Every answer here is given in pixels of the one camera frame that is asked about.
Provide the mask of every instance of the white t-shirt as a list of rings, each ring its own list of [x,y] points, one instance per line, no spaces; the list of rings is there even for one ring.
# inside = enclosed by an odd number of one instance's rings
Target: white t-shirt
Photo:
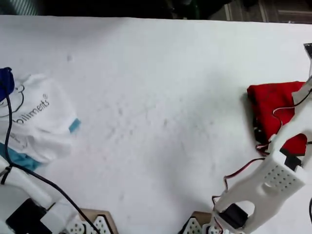
[[[77,119],[66,94],[45,75],[15,80],[10,94],[13,125],[9,147],[34,160],[48,163],[66,156],[72,147],[71,124]],[[9,124],[6,99],[0,103],[0,142]]]

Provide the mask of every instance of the black component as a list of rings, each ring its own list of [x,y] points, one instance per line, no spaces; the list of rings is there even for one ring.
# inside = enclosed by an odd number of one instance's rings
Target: black component
[[[258,0],[243,0],[243,4],[245,7],[249,8],[258,3]]]
[[[298,157],[287,156],[286,160],[285,160],[285,165],[294,171],[296,169],[296,167],[301,166],[302,163]]]
[[[29,198],[6,220],[6,224],[16,234],[51,234],[40,221],[46,213],[45,208],[36,205]]]
[[[312,59],[312,43],[306,43],[304,44],[304,48],[306,49],[309,58]]]
[[[248,219],[248,214],[235,203],[230,205],[225,211],[219,213],[219,216],[234,229],[243,227]]]

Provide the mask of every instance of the perforated white plate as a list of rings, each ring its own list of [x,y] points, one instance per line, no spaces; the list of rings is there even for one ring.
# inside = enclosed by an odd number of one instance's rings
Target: perforated white plate
[[[187,223],[183,234],[201,234],[201,226],[199,225],[198,221],[195,218],[190,218],[189,222]]]
[[[108,225],[103,216],[98,216],[93,223],[101,234],[111,234]],[[96,231],[85,221],[74,219],[67,227],[69,234],[97,234]]]

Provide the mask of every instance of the blue fabric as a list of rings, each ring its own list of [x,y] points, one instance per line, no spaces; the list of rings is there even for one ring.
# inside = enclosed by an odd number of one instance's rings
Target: blue fabric
[[[11,70],[12,69],[9,67],[0,69],[0,82],[6,88],[8,95],[11,94],[14,90],[14,79]],[[5,98],[6,98],[5,90],[3,89],[2,86],[0,86],[0,101],[4,100]]]
[[[76,118],[74,122],[72,123],[72,125],[69,126],[70,133],[73,133],[73,131],[75,131],[79,127],[80,124],[81,124],[81,121]]]
[[[81,124],[81,121],[76,118],[74,120],[74,122],[69,126],[70,133],[75,131],[79,127],[80,124]],[[17,153],[15,150],[13,150],[11,148],[9,148],[8,151],[9,151],[9,155],[10,155],[12,162],[14,162],[20,166],[23,166],[29,170],[34,171],[38,166],[41,165],[40,162],[32,159],[30,156],[28,156],[26,154]],[[2,144],[2,143],[0,143],[0,155],[2,157],[4,157],[4,155],[5,155],[4,144]]]

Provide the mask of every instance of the red fabric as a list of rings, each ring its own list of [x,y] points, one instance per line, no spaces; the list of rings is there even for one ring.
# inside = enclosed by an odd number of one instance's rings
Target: red fabric
[[[262,133],[256,140],[262,144],[269,142],[270,137],[276,134],[280,121],[273,116],[273,110],[279,107],[293,105],[292,92],[298,91],[304,82],[288,82],[274,84],[251,85],[247,89],[248,97],[252,103],[254,113],[254,127]],[[282,120],[283,125],[287,124],[294,116],[294,109],[282,109],[275,112],[275,116]],[[289,139],[283,148],[295,155],[304,155],[307,139],[299,134]]]

